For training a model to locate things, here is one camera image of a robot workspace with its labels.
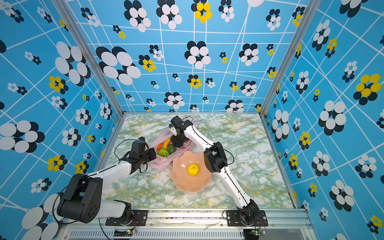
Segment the dark green fake avocado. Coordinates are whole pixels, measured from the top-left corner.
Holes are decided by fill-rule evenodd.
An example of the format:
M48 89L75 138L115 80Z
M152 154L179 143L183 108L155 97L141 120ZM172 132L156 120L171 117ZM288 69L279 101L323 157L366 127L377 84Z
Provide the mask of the dark green fake avocado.
M176 148L174 147L174 145L169 144L168 148L167 148L167 151L168 151L169 155L171 155L171 154L173 154L176 151Z

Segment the green fake kiwi half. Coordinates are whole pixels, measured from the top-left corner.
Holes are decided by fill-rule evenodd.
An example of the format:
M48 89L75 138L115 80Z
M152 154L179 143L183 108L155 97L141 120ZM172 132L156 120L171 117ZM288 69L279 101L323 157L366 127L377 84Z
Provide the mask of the green fake kiwi half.
M160 149L158 151L158 155L161 156L161 157L168 157L170 155L169 151L167 149Z

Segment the pink translucent plastic bag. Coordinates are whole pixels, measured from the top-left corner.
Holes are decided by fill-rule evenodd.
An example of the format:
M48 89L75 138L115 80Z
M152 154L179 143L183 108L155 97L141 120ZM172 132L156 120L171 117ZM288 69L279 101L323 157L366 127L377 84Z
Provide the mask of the pink translucent plastic bag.
M183 143L182 147L177 147L171 141L173 133L169 128L165 128L154 141L150 143L150 148L154 148L156 153L155 160L149 162L149 165L156 169L162 170L166 168L175 158L181 157L186 151L190 151L195 144L188 140Z

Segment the yellow fake pear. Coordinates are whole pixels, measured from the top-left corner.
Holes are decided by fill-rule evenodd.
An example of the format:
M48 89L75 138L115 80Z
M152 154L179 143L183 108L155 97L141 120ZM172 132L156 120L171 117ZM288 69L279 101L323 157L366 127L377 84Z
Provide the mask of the yellow fake pear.
M189 167L188 167L188 174L189 174L190 176L192 176L192 177L195 177L195 176L198 175L199 170L200 170L200 169L199 169L198 164L191 164L191 165L189 165Z

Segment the peach scalloped plastic bowl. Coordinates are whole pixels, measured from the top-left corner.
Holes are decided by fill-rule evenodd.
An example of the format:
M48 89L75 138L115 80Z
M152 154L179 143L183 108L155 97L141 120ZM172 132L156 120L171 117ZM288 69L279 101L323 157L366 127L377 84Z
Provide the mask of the peach scalloped plastic bowl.
M204 154L190 151L174 159L170 177L179 190L192 193L201 191L212 181Z

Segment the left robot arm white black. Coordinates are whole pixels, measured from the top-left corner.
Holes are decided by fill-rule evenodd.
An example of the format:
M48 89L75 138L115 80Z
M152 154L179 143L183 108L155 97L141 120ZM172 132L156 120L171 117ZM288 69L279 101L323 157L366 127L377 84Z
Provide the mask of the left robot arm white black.
M90 223L94 219L109 218L121 224L129 224L134 219L132 205L124 201L102 199L103 190L117 180L140 173L142 165L156 159L156 151L150 148L144 137L134 139L131 150L116 164L90 174L75 174L69 184L55 199L52 207L57 216L72 219L73 223Z

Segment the yellow fake banana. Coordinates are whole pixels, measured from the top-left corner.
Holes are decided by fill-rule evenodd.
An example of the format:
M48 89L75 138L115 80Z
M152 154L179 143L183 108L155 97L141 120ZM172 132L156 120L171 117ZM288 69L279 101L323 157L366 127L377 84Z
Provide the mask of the yellow fake banana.
M164 149L167 149L167 148L168 148L168 145L170 144L170 142L171 142L171 138L168 138L168 139L164 142L163 148L164 148Z

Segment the left floor aluminium rail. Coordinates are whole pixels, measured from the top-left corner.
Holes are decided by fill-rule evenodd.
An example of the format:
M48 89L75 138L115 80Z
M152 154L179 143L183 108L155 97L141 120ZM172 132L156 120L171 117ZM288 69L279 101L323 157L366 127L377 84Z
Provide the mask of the left floor aluminium rail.
M104 149L104 153L101 155L101 158L95 167L95 171L103 169L108 164L109 158L113 150L115 149L115 143L120 134L121 128L125 122L126 117L127 117L127 112L124 112L122 117L117 121L117 124L114 130L112 131L109 140L107 141L107 145L106 145L106 148Z

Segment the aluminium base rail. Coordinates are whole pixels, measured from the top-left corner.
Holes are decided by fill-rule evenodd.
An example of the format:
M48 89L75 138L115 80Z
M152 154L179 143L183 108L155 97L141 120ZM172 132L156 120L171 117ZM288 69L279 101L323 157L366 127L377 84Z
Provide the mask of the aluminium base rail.
M253 226L235 226L222 209L149 209L137 226L106 219L62 227L58 240L316 240L303 209L266 209Z

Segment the left aluminium corner post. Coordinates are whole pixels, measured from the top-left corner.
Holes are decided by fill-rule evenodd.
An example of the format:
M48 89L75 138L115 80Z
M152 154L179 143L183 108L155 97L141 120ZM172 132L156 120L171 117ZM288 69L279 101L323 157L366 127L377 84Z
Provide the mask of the left aluminium corner post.
M76 44L80 48L84 57L86 58L86 61L89 63L90 69L95 74L96 79L98 80L100 86L106 93L106 96L109 98L112 106L115 108L119 117L123 117L124 111L120 103L118 102L117 97L112 93L111 86L107 81L106 77L104 76L102 70L100 69L98 62L93 56L93 52L87 44L84 34L80 30L79 26L76 24L73 15L70 13L70 8L68 7L65 1L53 0L52 3L56 7L60 16L63 18L65 24L68 26L72 37L74 38Z

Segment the aluminium corner post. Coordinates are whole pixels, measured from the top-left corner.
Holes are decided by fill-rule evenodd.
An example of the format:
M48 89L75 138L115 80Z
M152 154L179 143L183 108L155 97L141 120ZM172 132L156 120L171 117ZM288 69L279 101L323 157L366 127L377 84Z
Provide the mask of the aluminium corner post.
M289 65L291 64L291 62L293 60L294 53L296 52L297 47L301 43L305 33L307 32L308 27L311 24L312 19L315 15L316 10L319 7L320 3L321 3L321 0L309 1L309 4L307 5L307 7L305 9L304 17L301 20L301 23L299 24L299 26L297 27L297 30L296 30L293 38L292 38L292 41L289 44L289 47L288 47L288 49L284 55L284 58L283 58L280 66L278 68L277 76L273 80L271 87L270 87L270 89L266 95L266 98L263 102L262 110L260 112L261 116L267 112L267 110L268 110L268 108L269 108L269 106L270 106L270 104L274 98L277 87L279 86L279 84L283 80L284 74L286 73Z
M84 57L86 58L86 61L89 63L90 69L95 74L96 79L98 80L100 86L106 93L106 96L109 98L112 106L115 108L119 117L123 117L124 111L120 103L118 102L117 97L112 93L111 86L107 81L106 77L104 76L102 70L100 69L98 62L93 56L93 52L87 44L84 34L80 30L79 26L76 24L73 15L70 13L70 8L68 7L65 1L53 0L52 3L56 7L60 16L63 18L65 24L68 26L72 37L74 38L76 44L80 48Z

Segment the right aluminium corner post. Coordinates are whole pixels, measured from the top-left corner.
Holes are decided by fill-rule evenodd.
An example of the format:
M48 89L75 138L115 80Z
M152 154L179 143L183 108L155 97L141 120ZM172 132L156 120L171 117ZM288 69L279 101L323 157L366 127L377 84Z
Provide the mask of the right aluminium corner post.
M270 106L270 104L274 98L277 87L279 86L279 84L283 80L284 74L286 73L289 65L291 64L291 62L293 60L294 53L296 52L297 47L301 43L305 33L307 32L308 27L311 24L312 19L315 15L316 10L319 7L320 3L321 3L321 0L309 1L309 4L307 5L307 7L305 9L304 17L301 20L301 23L299 24L299 26L297 27L297 30L296 30L293 38L292 38L292 41L289 44L289 47L288 47L288 49L284 55L284 58L283 58L280 66L278 68L277 76L273 80L271 87L270 87L270 89L266 95L266 98L263 102L262 110L260 112L261 116L267 112L267 110L268 110L268 108L269 108L269 106Z

